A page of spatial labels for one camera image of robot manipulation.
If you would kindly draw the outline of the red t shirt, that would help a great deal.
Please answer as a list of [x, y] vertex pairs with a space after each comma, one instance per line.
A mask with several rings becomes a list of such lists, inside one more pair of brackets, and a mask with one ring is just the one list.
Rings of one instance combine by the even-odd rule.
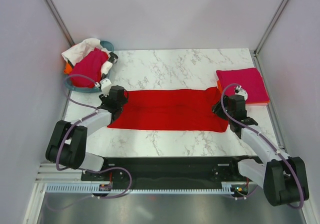
[[220, 100], [217, 87], [205, 90], [129, 91], [114, 129], [225, 132], [228, 122], [212, 112]]

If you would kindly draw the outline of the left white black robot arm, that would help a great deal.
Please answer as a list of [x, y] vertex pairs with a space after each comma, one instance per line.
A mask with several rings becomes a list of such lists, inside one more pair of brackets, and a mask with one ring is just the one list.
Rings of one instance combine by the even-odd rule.
[[45, 157], [59, 171], [67, 168], [87, 170], [98, 180], [106, 180], [110, 169], [104, 158], [86, 151], [87, 138], [115, 122], [128, 102], [128, 92], [122, 86], [112, 86], [107, 95], [101, 94], [101, 105], [94, 112], [73, 122], [56, 123]]

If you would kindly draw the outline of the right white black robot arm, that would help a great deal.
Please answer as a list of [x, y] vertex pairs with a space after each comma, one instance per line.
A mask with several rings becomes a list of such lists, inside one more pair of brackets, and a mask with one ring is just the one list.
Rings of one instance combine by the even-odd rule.
[[230, 177], [236, 181], [244, 177], [254, 181], [263, 189], [272, 206], [288, 205], [301, 209], [310, 196], [304, 161], [300, 157], [291, 157], [263, 135], [258, 123], [247, 116], [244, 96], [223, 95], [212, 111], [227, 120], [231, 131], [262, 161], [240, 160], [229, 168]]

